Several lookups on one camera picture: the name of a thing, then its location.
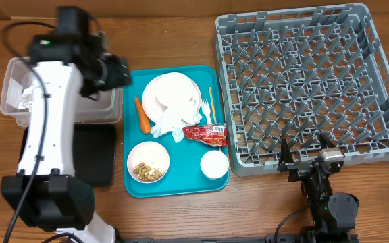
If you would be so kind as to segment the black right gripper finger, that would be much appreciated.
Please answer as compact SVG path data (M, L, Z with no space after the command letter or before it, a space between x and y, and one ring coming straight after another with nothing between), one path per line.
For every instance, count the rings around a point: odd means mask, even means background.
M319 142L322 149L336 148L336 146L332 143L332 141L324 132L319 133Z
M285 137L281 137L279 164L293 163L293 157Z

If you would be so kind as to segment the orange carrot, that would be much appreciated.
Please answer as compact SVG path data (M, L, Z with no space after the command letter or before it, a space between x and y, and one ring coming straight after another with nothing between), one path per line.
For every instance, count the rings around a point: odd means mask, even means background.
M139 122L140 128L144 134L149 134L151 131L151 125L149 122L149 118L147 117L147 115L142 107L142 103L138 97L134 98L134 102L135 102L136 110L138 113L138 122Z

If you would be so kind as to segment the red snack wrapper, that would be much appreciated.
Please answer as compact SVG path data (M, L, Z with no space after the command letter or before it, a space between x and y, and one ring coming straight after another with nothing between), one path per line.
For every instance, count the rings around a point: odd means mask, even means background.
M185 138L202 142L203 144L223 147L228 145L228 129L222 124L207 124L186 126L182 129Z

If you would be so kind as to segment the white napkin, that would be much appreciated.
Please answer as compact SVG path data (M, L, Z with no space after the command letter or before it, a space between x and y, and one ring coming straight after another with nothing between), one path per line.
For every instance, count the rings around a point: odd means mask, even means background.
M168 107L159 121L151 128L150 133L154 138L171 133L175 143L184 138L183 128L199 124L202 116L196 100L185 102L181 105Z

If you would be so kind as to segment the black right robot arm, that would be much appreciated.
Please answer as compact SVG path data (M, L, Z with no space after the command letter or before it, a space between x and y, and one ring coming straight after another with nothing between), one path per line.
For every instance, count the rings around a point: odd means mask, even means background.
M291 213L277 226L274 242L358 242L358 236L350 234L355 228L359 200L348 193L334 193L329 177L340 172L344 165L344 153L324 134L319 134L321 150L309 164L297 165L285 138L281 138L278 171L288 172L289 182L300 182L308 205ZM281 227L289 219L309 209L313 225L303 227L295 235L280 235Z

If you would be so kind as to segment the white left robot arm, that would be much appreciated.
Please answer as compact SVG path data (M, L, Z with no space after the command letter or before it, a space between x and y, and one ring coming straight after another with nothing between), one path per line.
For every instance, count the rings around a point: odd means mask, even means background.
M76 6L57 10L57 24L38 34L24 65L32 77L28 135L15 175L1 180L12 220L71 242L120 242L118 229L95 212L93 188L75 175L73 137L78 97L131 84L125 59L109 54L94 17Z

